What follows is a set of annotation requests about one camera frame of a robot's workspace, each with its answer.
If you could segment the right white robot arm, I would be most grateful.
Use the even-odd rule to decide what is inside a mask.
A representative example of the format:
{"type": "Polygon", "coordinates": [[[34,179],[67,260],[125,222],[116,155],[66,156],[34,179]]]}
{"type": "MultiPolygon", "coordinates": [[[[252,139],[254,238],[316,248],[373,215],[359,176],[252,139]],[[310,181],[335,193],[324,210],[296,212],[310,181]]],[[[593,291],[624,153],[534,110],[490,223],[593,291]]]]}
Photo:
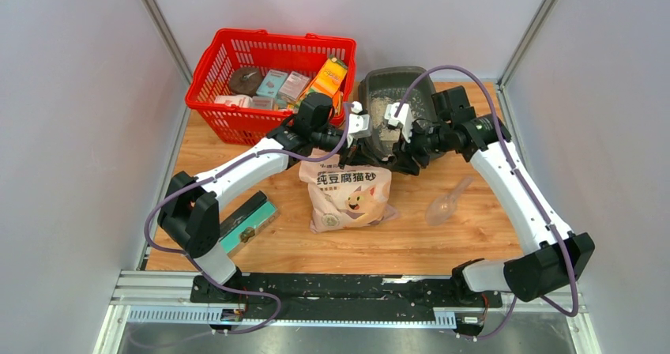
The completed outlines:
{"type": "Polygon", "coordinates": [[[482,291],[510,292],[524,302],[548,301],[550,293],[568,287],[577,302],[576,282],[595,251],[592,237],[574,232],[550,206],[496,113],[478,115],[461,86],[431,98],[436,120],[429,126],[421,126],[404,100],[386,108],[385,122],[401,132],[395,157],[425,168],[433,152],[462,155],[493,191],[523,252],[506,261],[480,259],[458,266],[450,284],[454,301],[471,305],[482,291]]]}

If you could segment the clear plastic scoop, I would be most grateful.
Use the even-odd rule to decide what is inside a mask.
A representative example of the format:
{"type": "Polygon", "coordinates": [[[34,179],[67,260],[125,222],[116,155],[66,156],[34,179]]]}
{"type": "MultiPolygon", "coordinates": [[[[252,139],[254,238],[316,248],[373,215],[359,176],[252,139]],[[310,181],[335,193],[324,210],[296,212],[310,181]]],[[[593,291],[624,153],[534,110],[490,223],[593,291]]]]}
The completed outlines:
{"type": "Polygon", "coordinates": [[[424,219],[430,226],[445,223],[457,210],[457,201],[464,191],[472,184],[473,177],[464,177],[448,193],[434,199],[426,208],[424,219]]]}

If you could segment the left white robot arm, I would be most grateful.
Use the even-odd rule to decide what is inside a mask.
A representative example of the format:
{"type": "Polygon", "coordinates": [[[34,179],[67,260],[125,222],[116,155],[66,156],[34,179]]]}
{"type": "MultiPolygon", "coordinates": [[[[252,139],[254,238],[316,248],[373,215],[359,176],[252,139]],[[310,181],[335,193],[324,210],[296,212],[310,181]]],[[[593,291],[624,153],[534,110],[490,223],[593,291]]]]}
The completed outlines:
{"type": "Polygon", "coordinates": [[[157,224],[182,253],[211,281],[211,292],[230,303],[240,295],[237,267],[221,244],[220,211],[243,192],[300,161],[314,162],[313,149],[327,160],[351,156],[358,139],[371,135],[371,118],[358,102],[345,103],[344,127],[331,123],[334,108],[327,96],[310,94],[251,149],[212,170],[175,175],[165,199],[152,211],[157,224]]]}

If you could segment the pink cat litter bag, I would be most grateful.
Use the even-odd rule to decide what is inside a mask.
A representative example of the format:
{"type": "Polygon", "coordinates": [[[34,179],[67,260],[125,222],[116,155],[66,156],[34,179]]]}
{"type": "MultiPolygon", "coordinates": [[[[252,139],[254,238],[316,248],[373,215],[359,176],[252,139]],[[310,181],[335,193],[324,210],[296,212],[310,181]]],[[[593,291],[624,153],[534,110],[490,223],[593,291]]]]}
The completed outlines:
{"type": "Polygon", "coordinates": [[[338,166],[339,156],[302,161],[299,179],[306,183],[312,204],[314,233],[383,224],[400,216],[389,204],[392,172],[385,168],[338,166]]]}

